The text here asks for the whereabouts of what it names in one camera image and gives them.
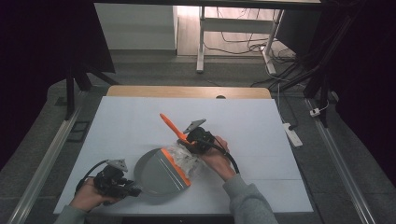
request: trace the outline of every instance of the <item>metal frame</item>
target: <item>metal frame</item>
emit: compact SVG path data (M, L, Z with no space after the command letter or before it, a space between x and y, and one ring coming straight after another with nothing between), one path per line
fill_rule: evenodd
M338 4L332 1L313 0L94 0L94 3L109 4L136 4L136 5L162 5L162 6L192 6L192 7L250 7L268 9L294 9L294 10L323 10L337 8Z
M258 21L258 20L238 20L238 19L223 19L223 18L206 18L205 7L200 7L200 35L197 53L197 73L204 72L204 36L205 32L230 32L230 33L250 33L250 34L267 34L268 42L262 50L262 57L267 66L268 73L275 75L276 70L271 61L270 51L274 42L277 27L279 26L280 18L283 10L281 9L274 21Z
M308 99L305 99L305 103L309 110L313 109L313 106ZM347 163L345 162L343 155L341 154L335 140L333 139L330 130L323 125L319 118L315 118L315 123L323 139L323 142L329 151L334 166L337 169L344 186L346 187L346 191L349 193L351 200L355 205L358 216L361 218L361 223L375 224L376 222L374 215L368 203L364 199L364 195L353 178L352 173L350 173Z
M64 122L62 123L59 131L53 138L46 155L40 162L34 176L32 177L32 180L30 181L25 192L21 196L20 201L15 207L14 212L8 220L8 223L24 223L24 221L28 217L35 203L35 200L37 199L38 194L40 193L48 175L50 174L53 164L55 163L59 153L61 152L62 147L64 146L64 141L69 135L70 130L73 128L73 125L82 108L83 101L87 95L88 93L85 91L79 92L77 96L77 106L75 112L70 116L69 120L64 120Z

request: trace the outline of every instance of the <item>hand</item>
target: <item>hand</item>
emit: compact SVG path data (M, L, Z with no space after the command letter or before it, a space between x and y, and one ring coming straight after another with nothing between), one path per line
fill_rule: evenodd
M93 184L93 178L88 178L69 205L85 212L89 212L94 207L99 206L101 203L116 203L119 200L120 199L100 194Z
M216 136L215 145L224 147L227 152L230 152L227 142L219 136ZM218 173L224 181L231 179L236 174L235 170L231 168L231 163L227 157L225 157L219 150L213 147L210 148L204 155L201 155L201 159L216 173Z

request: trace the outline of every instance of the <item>gray floor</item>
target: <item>gray floor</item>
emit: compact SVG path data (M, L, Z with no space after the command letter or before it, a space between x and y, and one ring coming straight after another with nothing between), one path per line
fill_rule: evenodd
M195 73L194 57L173 55L130 55L113 52L117 74L109 74L123 85L176 85L176 86L224 86L249 87L253 82L268 80L261 58L207 58L205 72ZM277 64L282 71L286 64ZM90 76L94 85L88 93L78 116L78 123L92 122L101 97L108 85ZM255 88L268 87L271 81ZM335 169L329 152L321 139L314 120L309 116L302 88L296 86L279 95L279 111L292 124L297 123L297 134L304 146L294 148L293 153L304 177L306 189L314 207L314 213L276 214L279 223L361 223L353 202ZM272 92L274 99L277 93ZM64 81L49 89L48 101L26 135L17 152L0 174L0 223L6 223L14 207L24 193L35 169L58 131L65 115ZM361 141L348 129L334 110L331 100L328 108L329 130L377 223L395 223L396 189L371 157ZM55 162L46 184L41 190L26 223L52 223L56 216L53 208L64 188L83 142L81 133L69 134L68 141ZM121 223L121 217L90 217L92 223Z

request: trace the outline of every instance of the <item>clear plastic bag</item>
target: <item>clear plastic bag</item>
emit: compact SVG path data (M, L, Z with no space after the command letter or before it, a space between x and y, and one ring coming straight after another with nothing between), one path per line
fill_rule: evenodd
M175 143L166 148L174 162L181 168L189 180L193 180L201 173L203 161L198 155L191 154L184 146Z

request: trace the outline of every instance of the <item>black cable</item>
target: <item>black cable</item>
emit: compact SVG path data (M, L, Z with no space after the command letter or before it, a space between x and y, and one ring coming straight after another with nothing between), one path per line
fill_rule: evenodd
M306 72L305 72L304 69L302 69L297 75L295 75L294 77L291 77L290 79L288 79L288 82L292 82L292 81L298 79L299 77L303 76L304 74L306 74ZM300 85L300 86L304 87L304 85L301 85L301 84L299 84L299 83L295 83L294 85Z
M225 39L224 35L222 36L223 40L225 42L229 42L229 43L244 43L244 42L249 42L249 41L262 41L262 40L268 40L268 38L263 38L263 39L251 39L251 40L227 40Z
M204 42L204 46L205 46L205 48L207 48L207 49L212 49L212 48L208 47L208 46L205 44L205 42ZM227 50L224 50L224 49L212 49L212 50L218 50L218 51L222 51L222 52L226 52L226 53L231 53L231 54L245 54L245 53L250 53L250 52L251 52L251 50L242 51L242 52L230 52L230 51L227 51Z
M220 145L220 147L222 147L222 148L224 148L225 149L225 147L221 144L221 142L219 141L219 139L217 139L215 136L213 136L212 135L212 137L214 137L215 138L215 140L216 140L216 142L218 142L219 143L219 145Z
M217 145L215 145L215 144L213 144L213 143L206 142L206 141L201 140L201 139L197 139L196 141L197 141L198 143L208 145L208 146L213 147L213 148L217 149L218 151L220 151L221 154L223 154L225 157L227 157L228 160L230 160L231 164L233 165L233 169L235 170L235 172L236 172L237 174L240 174L240 173L239 173L239 169L238 169L238 165L236 164L236 161L233 159L233 156L232 156L229 152L227 152L227 150L226 150L224 147L219 147L219 146L217 146Z
M279 75L282 76L283 74L287 73L287 72L291 69L291 67L294 66L294 65L295 65L295 63L289 65L289 67L287 67L287 68L286 68L282 73L280 73ZM250 85L250 87L253 87L253 86L255 86L255 85L262 84L262 83L265 83L265 82L268 82L268 81L272 81L272 80L274 80L274 79L277 79L277 77L272 77L272 76L270 76L270 77L271 77L271 78L265 79L264 81L256 81L256 82L253 82L253 83Z
M288 100L288 97L285 95L285 92L282 92L282 94L283 94L283 97L285 98L286 104L288 105L288 107L289 107L289 109L290 109L290 111L291 111L291 115L293 116L293 119L295 120L295 123L294 123L293 125L290 125L290 127L293 126L293 128L295 128L295 127L297 127L297 126L299 125L297 116L296 116L296 114L294 113L294 110L293 110L293 108L291 107L291 104L290 104L290 102L289 102L289 100Z
M281 80L286 80L286 77L288 77L299 66L300 65L298 63L293 63L291 66L289 66L287 71L285 70L285 72L279 74L278 78L276 78L276 81L268 87L268 90L272 91L272 88L276 84L278 84Z
M108 160L105 161L100 161L98 162L96 165L94 165L90 171L87 172L87 174L84 175L84 177L82 179L79 180L77 186L76 186L76 193L77 191L82 187L82 185L84 184L85 180L87 179L87 177L89 177L89 175L92 173L92 171L94 169L96 169L98 166L102 165L103 163L107 162Z
M260 9L257 11L256 20L259 18L259 15L260 15ZM249 43L250 43L250 41L251 41L251 37L253 37L253 34L251 34L251 35L250 35L250 38L248 39L248 42L247 42L247 48L248 48L248 49L251 49L251 48L250 48L250 45L249 45Z
M261 52L262 47L265 47L265 46L266 46L266 44L262 43L262 44L250 45L250 46L248 46L248 48L251 52Z
M218 87L222 87L220 84L218 84L218 83L216 83L216 82L214 82L214 81L211 81L211 80L206 80L208 83L212 83L213 85L215 85L215 86L218 86Z
M243 16L245 16L245 14L247 14L247 11L248 11L248 9L245 7L244 9L242 9L242 15L240 15L240 16L238 16L238 18L237 19L240 19L240 18L242 18Z
M294 63L296 62L296 59L294 57L280 57L280 52L287 50L287 49L282 49L277 53L277 56L274 54L274 50L271 49L272 57L275 62L277 63Z

